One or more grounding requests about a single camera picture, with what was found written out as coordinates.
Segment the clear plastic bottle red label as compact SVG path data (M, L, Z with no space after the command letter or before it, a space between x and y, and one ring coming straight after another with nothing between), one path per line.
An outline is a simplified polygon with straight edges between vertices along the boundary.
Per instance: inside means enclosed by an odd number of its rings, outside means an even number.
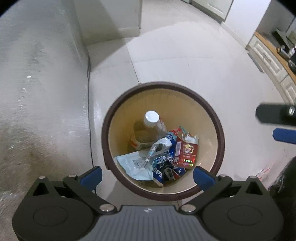
M143 118L133 124L129 144L136 151L148 149L166 133L166 125L159 114L154 110L149 110Z

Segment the white kitchen cabinets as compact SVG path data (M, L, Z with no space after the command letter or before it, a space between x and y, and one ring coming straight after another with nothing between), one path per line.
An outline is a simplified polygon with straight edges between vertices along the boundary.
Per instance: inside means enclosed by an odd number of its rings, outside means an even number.
M218 22L223 22L229 13L233 0L184 0Z

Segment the teal plastic bag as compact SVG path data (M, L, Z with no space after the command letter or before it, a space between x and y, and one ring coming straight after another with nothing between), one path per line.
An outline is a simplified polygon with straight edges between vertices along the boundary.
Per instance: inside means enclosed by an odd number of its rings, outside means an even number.
M151 165L148 164L146 167L143 167L148 152L148 149L132 152L117 156L114 158L114 161L117 161L130 178L137 181L152 181L153 174Z

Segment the red cigarette box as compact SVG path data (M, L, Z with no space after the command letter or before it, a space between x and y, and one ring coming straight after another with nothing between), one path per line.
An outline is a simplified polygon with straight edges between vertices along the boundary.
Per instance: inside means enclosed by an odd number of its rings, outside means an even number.
M182 132L181 137L177 137L173 165L185 169L194 168L198 154L198 142L198 136Z

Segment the blue white snack wrapper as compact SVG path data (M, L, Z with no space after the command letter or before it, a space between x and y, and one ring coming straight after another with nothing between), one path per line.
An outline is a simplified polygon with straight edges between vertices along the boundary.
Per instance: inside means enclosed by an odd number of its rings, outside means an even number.
M185 129L182 126L175 128L165 134L163 138L160 138L156 141L150 148L147 157L142 165L142 168L146 168L148 165L153 164L154 159L156 156L164 155L165 153L169 153L171 157L174 156L176 146L177 146L177 139L178 135L184 132Z

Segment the brown rim trash bin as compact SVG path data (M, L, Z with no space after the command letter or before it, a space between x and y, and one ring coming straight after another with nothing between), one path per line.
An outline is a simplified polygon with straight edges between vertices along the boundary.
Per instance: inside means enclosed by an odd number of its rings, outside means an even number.
M196 167L216 174L225 152L221 122L203 97L178 84L152 82L122 94L101 133L103 158L133 193L177 201L200 191Z

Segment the crushed blue Pepsi can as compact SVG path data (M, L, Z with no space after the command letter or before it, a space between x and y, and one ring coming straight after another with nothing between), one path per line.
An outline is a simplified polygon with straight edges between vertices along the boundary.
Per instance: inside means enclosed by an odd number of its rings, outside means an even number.
M178 180L185 173L185 168L174 166L171 161L154 162L152 164L152 181L159 187L163 187L166 182Z

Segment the wooden top low cabinet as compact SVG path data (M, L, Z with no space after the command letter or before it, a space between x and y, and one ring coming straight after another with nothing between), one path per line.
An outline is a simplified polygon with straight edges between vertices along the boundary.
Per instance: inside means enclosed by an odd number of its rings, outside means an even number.
M295 104L295 73L288 62L278 54L276 47L255 32L246 50L257 68L271 79L284 102Z

